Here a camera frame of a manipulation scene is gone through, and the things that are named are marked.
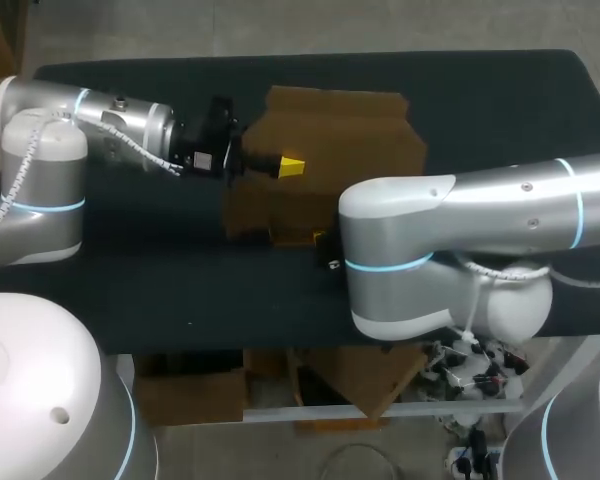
yellow object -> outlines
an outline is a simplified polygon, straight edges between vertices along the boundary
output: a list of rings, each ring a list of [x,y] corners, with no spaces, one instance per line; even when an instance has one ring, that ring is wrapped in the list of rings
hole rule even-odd
[[[278,178],[293,177],[304,173],[304,162],[293,158],[282,157],[280,160],[280,172]]]
[[[313,231],[313,244],[316,245],[318,243],[318,238],[320,238],[322,235],[326,234],[327,232],[325,232],[324,230],[314,230]]]

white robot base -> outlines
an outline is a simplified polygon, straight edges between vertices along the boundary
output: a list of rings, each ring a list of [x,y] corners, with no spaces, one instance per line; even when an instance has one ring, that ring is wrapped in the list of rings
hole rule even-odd
[[[156,480],[131,393],[58,305],[0,293],[0,480]]]

wires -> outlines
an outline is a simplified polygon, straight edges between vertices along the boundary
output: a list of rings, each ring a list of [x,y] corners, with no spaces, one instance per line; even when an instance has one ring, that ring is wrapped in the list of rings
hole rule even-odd
[[[588,280],[577,280],[575,278],[567,277],[566,275],[556,272],[553,268],[551,269],[551,278],[569,285],[571,287],[578,288],[600,288],[600,282],[590,282]]]
[[[11,207],[13,207],[13,202],[15,201],[18,192],[22,188],[22,184],[24,183],[24,179],[27,176],[27,172],[31,167],[31,162],[33,161],[33,157],[36,155],[38,151],[38,146],[40,145],[40,137],[42,136],[42,131],[44,127],[51,121],[55,120],[56,114],[46,113],[41,118],[40,121],[33,127],[31,131],[31,136],[29,137],[29,143],[27,145],[27,150],[22,158],[22,163],[20,164],[20,168],[18,169],[18,173],[16,174],[16,178],[13,181],[13,185],[9,189],[9,193],[2,200],[0,204],[0,224],[6,217]]]
[[[343,445],[339,448],[336,448],[333,452],[331,452],[329,454],[329,456],[327,457],[327,459],[325,460],[325,462],[322,466],[322,469],[320,470],[320,473],[318,475],[318,480],[327,480],[329,478],[327,475],[331,471],[331,467],[332,467],[334,460],[336,460],[338,457],[342,456],[342,454],[344,452],[346,452],[347,450],[352,449],[352,448],[363,448],[363,449],[367,449],[372,452],[375,452],[377,454],[377,456],[379,456],[382,460],[384,460],[385,464],[388,465],[389,468],[391,469],[392,480],[397,480],[399,478],[398,466],[395,463],[393,463],[389,459],[387,454],[384,453],[382,450],[380,450],[377,447],[374,447],[373,445],[368,445],[366,443],[349,443],[347,445]]]
[[[150,162],[154,163],[155,165],[159,166],[160,168],[163,168],[164,170],[171,173],[172,175],[175,175],[177,177],[180,176],[180,172],[182,171],[181,165],[167,162],[166,160],[163,160],[162,158],[155,156],[153,153],[142,148],[131,137],[122,133],[120,130],[118,130],[113,125],[101,122],[99,120],[93,120],[93,119],[84,117],[82,115],[78,115],[78,116],[76,116],[76,118],[83,123],[92,125],[104,132],[107,132],[108,134],[112,135],[113,137],[116,137],[122,143],[124,143],[125,145],[130,147],[133,151],[135,151],[138,155],[140,155],[143,158],[146,158]]]
[[[501,270],[494,270],[492,268],[485,267],[483,265],[478,265],[472,260],[469,260],[466,256],[462,254],[456,254],[456,258],[458,261],[467,269],[471,270],[474,273],[479,275],[484,275],[486,277],[492,278],[494,280],[508,280],[511,282],[526,282],[529,280],[535,280],[537,278],[542,278],[544,276],[551,276],[554,280],[557,280],[560,283],[564,283],[565,285],[569,285],[571,287],[578,288],[600,288],[600,282],[589,281],[589,280],[578,280],[575,278],[568,277],[563,275],[560,272],[555,271],[550,265],[545,265],[544,267],[540,267],[537,270],[533,270],[527,273],[505,273]]]
[[[549,275],[551,267],[548,265],[544,267],[540,267],[537,270],[533,270],[527,273],[505,273],[502,270],[494,270],[493,268],[488,268],[483,265],[478,265],[473,260],[470,260],[465,255],[456,253],[456,258],[458,261],[467,269],[471,270],[473,273],[477,273],[479,275],[483,275],[485,277],[492,278],[494,280],[508,280],[510,282],[526,282],[529,280],[535,280],[536,278],[541,278]]]

gray floor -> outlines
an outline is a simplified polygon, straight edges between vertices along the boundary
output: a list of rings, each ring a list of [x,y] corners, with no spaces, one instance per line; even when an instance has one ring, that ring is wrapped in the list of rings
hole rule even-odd
[[[600,0],[42,0],[27,37],[26,74],[110,58],[566,48],[600,91]],[[329,453],[352,442],[381,448],[406,479],[439,479],[449,441],[428,418],[357,434],[219,425],[166,429],[160,439],[165,480],[317,479]],[[384,478],[379,465],[358,465],[371,458],[351,461],[327,478]]]

black table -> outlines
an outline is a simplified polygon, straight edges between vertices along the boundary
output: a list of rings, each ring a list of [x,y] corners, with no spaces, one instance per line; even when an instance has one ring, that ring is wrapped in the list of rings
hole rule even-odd
[[[167,103],[185,115],[228,95],[243,123],[263,112],[274,84],[400,92],[429,146],[427,174],[600,151],[600,97],[568,51],[109,61],[44,67],[36,76]],[[59,303],[107,353],[369,342],[311,249],[225,240],[222,189],[92,162],[80,254],[0,269],[0,291]],[[548,258],[564,274],[600,279],[600,248]],[[600,334],[600,290],[556,284],[541,334]]]

